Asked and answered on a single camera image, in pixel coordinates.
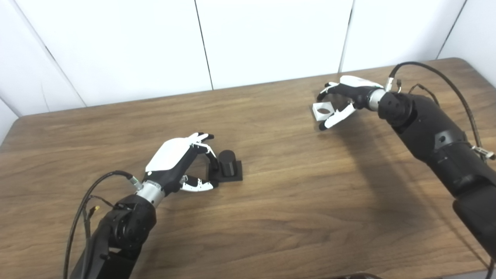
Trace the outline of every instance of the tabletop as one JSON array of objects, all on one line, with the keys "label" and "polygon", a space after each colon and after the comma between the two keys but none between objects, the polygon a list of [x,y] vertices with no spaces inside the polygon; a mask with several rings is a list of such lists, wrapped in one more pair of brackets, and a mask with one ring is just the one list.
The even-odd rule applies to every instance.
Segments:
[{"label": "tabletop", "polygon": [[[496,90],[463,60],[427,63],[464,93],[483,144],[496,148]],[[345,74],[384,83],[391,69]],[[451,195],[376,113],[317,130],[311,104],[340,75],[20,118],[0,146],[0,278],[61,278],[89,186],[116,169],[142,177],[164,141],[194,132],[214,134],[208,144],[217,153],[233,150],[244,180],[167,196],[132,278],[421,279],[484,269],[489,257],[453,212]],[[433,91],[474,142],[460,101],[439,77],[416,66],[396,77],[407,91],[417,82]],[[199,157],[187,173],[205,178],[206,163]],[[116,177],[95,193],[116,202],[132,192]],[[107,210],[95,213],[93,229]],[[83,234],[79,226],[71,267]]]}]

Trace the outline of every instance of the black robotic arm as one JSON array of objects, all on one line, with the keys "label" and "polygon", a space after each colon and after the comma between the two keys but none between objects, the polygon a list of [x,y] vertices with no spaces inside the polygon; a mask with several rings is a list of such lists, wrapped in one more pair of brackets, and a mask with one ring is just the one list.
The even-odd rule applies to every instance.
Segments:
[{"label": "black robotic arm", "polygon": [[[496,172],[479,158],[482,155],[494,159],[494,154],[469,144],[465,133],[431,99],[386,92],[376,83],[354,78],[360,83],[350,82],[353,77],[347,76],[346,84],[326,84],[317,99],[340,94],[350,98],[350,105],[356,109],[377,111],[412,155],[427,164],[446,186],[455,198],[453,208],[457,215],[496,259]],[[320,123],[320,129],[335,125],[334,117]]]}]

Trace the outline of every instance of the panel seam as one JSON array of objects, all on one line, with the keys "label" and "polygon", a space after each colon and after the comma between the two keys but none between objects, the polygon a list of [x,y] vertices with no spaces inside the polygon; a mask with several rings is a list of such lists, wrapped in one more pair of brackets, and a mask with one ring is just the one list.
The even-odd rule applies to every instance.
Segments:
[{"label": "panel seam", "polygon": [[24,12],[21,10],[21,7],[19,6],[19,4],[16,2],[16,0],[10,0],[10,2],[12,4],[12,6],[14,7],[14,9],[17,11],[17,14],[22,18],[22,20],[26,24],[26,27],[29,29],[29,31],[31,32],[31,34],[35,37],[36,41],[38,41],[38,43],[40,44],[40,46],[42,48],[42,51],[45,53],[45,55],[47,55],[48,59],[53,62],[53,64],[57,68],[58,72],[62,75],[63,79],[65,79],[65,81],[70,85],[70,87],[72,88],[72,90],[74,90],[74,92],[76,93],[76,95],[79,98],[79,100],[83,103],[83,105],[85,107],[88,107],[88,105],[83,100],[83,98],[81,97],[81,95],[79,94],[79,92],[77,92],[76,88],[74,87],[74,84],[72,84],[72,82],[70,81],[70,79],[67,76],[67,74],[65,74],[65,72],[60,67],[60,65],[57,62],[57,60],[55,59],[55,57],[52,55],[52,53],[48,49],[48,47],[45,44],[45,42],[43,42],[43,40],[40,37],[40,35],[38,34],[38,32],[36,32],[36,29],[34,29],[33,25],[31,24],[31,22],[29,21],[29,19],[26,17],[26,14],[24,14]]},{"label": "panel seam", "polygon": [[214,84],[212,82],[212,73],[210,72],[210,65],[208,63],[207,48],[205,47],[205,40],[203,39],[203,31],[201,30],[200,14],[198,13],[198,6],[196,5],[196,0],[194,0],[194,8],[196,9],[196,17],[198,17],[198,26],[200,27],[201,42],[203,43],[203,51],[205,52],[205,60],[207,61],[208,77],[210,78],[210,86],[214,90]]},{"label": "panel seam", "polygon": [[439,52],[437,53],[437,56],[435,57],[436,60],[439,59],[439,55],[441,55],[441,51],[442,49],[444,48],[444,45],[446,44],[446,42],[448,41],[448,38],[449,38],[449,35],[451,35],[451,32],[453,31],[453,28],[455,27],[455,24],[456,22],[458,21],[458,18],[460,17],[462,11],[463,11],[463,8],[465,7],[465,4],[467,3],[467,0],[465,0],[463,2],[463,5],[462,5],[462,8],[460,9],[460,11],[458,12],[458,15],[456,16],[456,19],[455,21],[453,22],[453,25],[451,26],[451,29],[449,30],[448,32],[448,35],[446,36],[446,38],[444,39],[444,42],[442,43],[442,46],[441,48],[439,49]]},{"label": "panel seam", "polygon": [[350,34],[351,20],[353,16],[353,9],[355,8],[355,0],[351,3],[350,17],[348,18],[348,26],[346,27],[346,35],[344,37],[343,50],[341,51],[341,59],[339,60],[338,73],[343,71],[344,59],[346,56],[346,46],[348,44],[348,36]]}]

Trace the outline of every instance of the robotic hand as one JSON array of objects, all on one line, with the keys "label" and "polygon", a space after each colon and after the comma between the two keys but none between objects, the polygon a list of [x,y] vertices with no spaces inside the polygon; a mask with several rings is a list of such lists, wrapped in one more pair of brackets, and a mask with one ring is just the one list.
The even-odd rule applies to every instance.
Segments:
[{"label": "robotic hand", "polygon": [[213,138],[194,133],[166,141],[146,166],[142,183],[134,177],[130,179],[136,193],[118,201],[100,221],[70,278],[128,279],[142,245],[157,222],[155,209],[162,199],[178,190],[199,192],[218,186],[217,181],[203,181],[185,174],[198,154],[205,154],[210,160],[210,174],[219,171],[219,161],[212,148],[203,143]]},{"label": "robotic hand", "polygon": [[198,154],[205,154],[212,168],[219,169],[214,151],[203,143],[213,138],[213,135],[194,133],[187,138],[166,141],[146,166],[142,187],[136,194],[148,200],[156,208],[160,201],[172,192],[179,190],[199,192],[216,188],[218,182],[203,182],[199,178],[185,175]]},{"label": "robotic hand", "polygon": [[320,123],[319,129],[323,131],[331,128],[346,119],[357,109],[377,110],[377,100],[384,93],[385,91],[380,84],[352,75],[342,76],[339,79],[339,83],[326,83],[324,90],[317,96],[318,101],[322,101],[329,94],[343,95],[350,98],[350,101]]},{"label": "robotic hand", "polygon": [[453,209],[496,260],[496,172],[479,158],[495,159],[493,152],[472,146],[465,133],[427,97],[386,92],[379,84],[354,76],[341,77],[339,84],[326,84],[317,100],[328,94],[351,100],[344,110],[321,122],[321,130],[344,120],[355,109],[377,111],[411,154],[427,164],[453,195]]}]

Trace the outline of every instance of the cable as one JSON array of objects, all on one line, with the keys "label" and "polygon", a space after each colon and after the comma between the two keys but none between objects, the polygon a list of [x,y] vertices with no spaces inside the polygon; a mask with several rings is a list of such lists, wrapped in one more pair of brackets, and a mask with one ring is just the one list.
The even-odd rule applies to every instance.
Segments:
[{"label": "cable", "polygon": [[[470,110],[470,107],[468,106],[468,103],[465,100],[465,97],[463,97],[463,95],[460,92],[460,90],[458,90],[458,88],[455,86],[455,84],[453,84],[453,82],[451,82],[451,80],[449,80],[449,78],[447,76],[445,76],[443,73],[441,73],[440,71],[438,71],[437,69],[435,69],[435,68],[433,68],[433,67],[431,67],[429,65],[426,65],[426,64],[423,64],[423,63],[420,63],[420,62],[415,62],[415,61],[403,62],[403,63],[400,63],[400,64],[396,65],[393,68],[393,70],[389,74],[388,83],[389,82],[392,82],[392,80],[394,79],[394,76],[396,75],[396,72],[398,72],[398,70],[402,66],[405,66],[405,65],[416,65],[416,66],[420,66],[420,67],[426,68],[426,69],[430,70],[431,72],[433,72],[433,73],[437,74],[438,76],[440,76],[444,81],[446,81],[446,83],[449,85],[449,87],[451,87],[451,89],[453,89],[453,91],[455,91],[456,95],[458,96],[458,99],[460,99],[460,102],[462,103],[463,107],[465,108],[465,111],[467,112],[467,116],[468,116],[468,119],[470,121],[470,126],[472,127],[472,132],[474,133],[474,138],[475,138],[476,145],[478,147],[482,147],[481,138],[479,136],[479,131],[477,130],[477,125],[475,124],[474,115],[472,114],[472,111]],[[484,162],[486,161],[486,158],[483,157],[482,155],[481,155],[481,159]]]},{"label": "cable", "polygon": [[86,278],[86,270],[88,269],[88,255],[90,250],[90,238],[91,238],[91,228],[90,228],[90,217],[86,213],[86,208],[83,209],[83,224],[84,224],[84,235],[86,238],[84,255],[83,255],[83,268],[81,269],[81,279]]},{"label": "cable", "polygon": [[431,97],[432,99],[434,100],[434,103],[440,107],[439,105],[439,101],[437,100],[437,97],[434,95],[434,93],[432,93],[429,89],[427,89],[425,86],[421,85],[420,83],[417,83],[415,84],[414,86],[412,86],[412,88],[410,88],[410,91],[408,91],[408,94],[412,94],[413,92],[413,89],[415,89],[415,87],[419,87],[420,89],[426,91]]},{"label": "cable", "polygon": [[495,269],[495,261],[491,259],[491,262],[489,263],[488,266],[488,273],[486,274],[486,279],[491,279],[493,276],[493,270]]},{"label": "cable", "polygon": [[99,199],[99,200],[103,201],[106,205],[112,207],[113,209],[118,209],[117,206],[113,205],[111,202],[109,202],[108,200],[106,200],[106,199],[104,199],[104,198],[102,198],[100,196],[90,195],[89,198],[88,198],[88,200],[93,199],[93,198]]},{"label": "cable", "polygon": [[65,250],[65,258],[64,258],[64,264],[63,264],[63,274],[62,274],[63,279],[68,278],[69,259],[70,259],[70,250],[72,248],[72,241],[74,239],[74,233],[76,231],[77,221],[79,220],[79,217],[81,216],[81,214],[83,212],[83,209],[86,207],[86,204],[88,203],[88,198],[91,195],[91,193],[93,192],[93,190],[98,186],[98,184],[100,184],[100,182],[102,182],[103,180],[105,180],[105,179],[107,179],[113,175],[125,176],[128,180],[133,178],[133,175],[128,173],[128,172],[116,170],[116,171],[104,174],[102,177],[97,179],[95,181],[95,183],[93,183],[93,185],[91,185],[91,187],[88,189],[88,191],[86,191],[86,193],[84,194],[84,197],[81,201],[81,204],[79,205],[79,208],[77,209],[76,216],[74,217],[74,221],[72,222],[72,226],[71,226],[70,231],[69,231],[69,239],[67,240],[67,248]]}]

